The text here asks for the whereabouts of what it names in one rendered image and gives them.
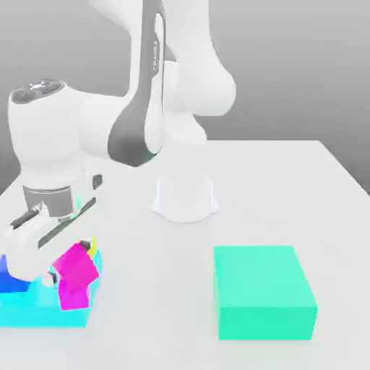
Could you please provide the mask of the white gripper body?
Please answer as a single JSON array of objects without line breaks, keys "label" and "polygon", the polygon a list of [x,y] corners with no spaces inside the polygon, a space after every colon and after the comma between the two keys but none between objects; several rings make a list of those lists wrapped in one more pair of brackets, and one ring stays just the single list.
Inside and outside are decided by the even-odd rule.
[{"label": "white gripper body", "polygon": [[52,218],[46,204],[41,202],[13,220],[4,235],[9,274],[32,282],[44,275],[74,244],[89,238],[86,217],[96,202],[95,197],[90,198],[78,213],[65,220]]}]

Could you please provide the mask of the small magenta cube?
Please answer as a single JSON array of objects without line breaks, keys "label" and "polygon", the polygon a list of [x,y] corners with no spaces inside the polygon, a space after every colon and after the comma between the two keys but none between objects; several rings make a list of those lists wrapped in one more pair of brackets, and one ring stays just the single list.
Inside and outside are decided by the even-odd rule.
[{"label": "small magenta cube", "polygon": [[90,285],[100,274],[87,249],[81,243],[75,243],[53,263],[53,268],[59,276],[61,310],[88,308]]}]

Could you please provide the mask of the small blue cube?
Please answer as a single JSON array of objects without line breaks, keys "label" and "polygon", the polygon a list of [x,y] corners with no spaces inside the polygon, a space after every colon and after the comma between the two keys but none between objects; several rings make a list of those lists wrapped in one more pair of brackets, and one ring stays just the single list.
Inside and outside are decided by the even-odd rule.
[{"label": "small blue cube", "polygon": [[0,293],[23,293],[27,292],[30,283],[12,277],[7,268],[5,255],[0,256]]}]

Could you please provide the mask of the large cyan box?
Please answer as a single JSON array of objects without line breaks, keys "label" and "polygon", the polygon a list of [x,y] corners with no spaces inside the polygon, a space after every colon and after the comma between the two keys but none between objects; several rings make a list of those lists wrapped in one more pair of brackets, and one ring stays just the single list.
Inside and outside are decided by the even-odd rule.
[{"label": "large cyan box", "polygon": [[0,293],[0,327],[84,327],[90,316],[100,278],[90,285],[90,305],[86,309],[62,311],[58,284],[43,286],[38,278],[27,292]]}]

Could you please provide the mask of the large turquoise green box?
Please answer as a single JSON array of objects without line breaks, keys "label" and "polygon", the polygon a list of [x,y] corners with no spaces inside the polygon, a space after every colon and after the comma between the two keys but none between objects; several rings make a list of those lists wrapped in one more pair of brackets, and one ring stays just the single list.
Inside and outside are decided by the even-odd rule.
[{"label": "large turquoise green box", "polygon": [[292,246],[216,246],[220,340],[310,340],[318,304]]}]

